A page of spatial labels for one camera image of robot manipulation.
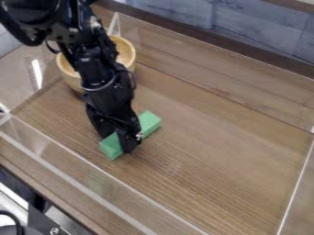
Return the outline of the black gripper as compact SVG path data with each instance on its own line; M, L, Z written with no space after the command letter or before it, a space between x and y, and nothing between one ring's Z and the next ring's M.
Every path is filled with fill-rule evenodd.
M123 153L132 153L141 144L140 121L131 107L135 79L131 72L119 72L108 82L81 82L85 113L101 139L115 131Z

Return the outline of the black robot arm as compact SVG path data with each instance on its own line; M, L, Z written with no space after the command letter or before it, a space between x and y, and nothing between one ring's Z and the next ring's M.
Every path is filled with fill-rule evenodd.
M81 77L85 113L101 138L117 135L124 153L141 143L141 127L131 107L135 78L117 61L116 44L89 0L0 0L0 24L28 47L55 42Z

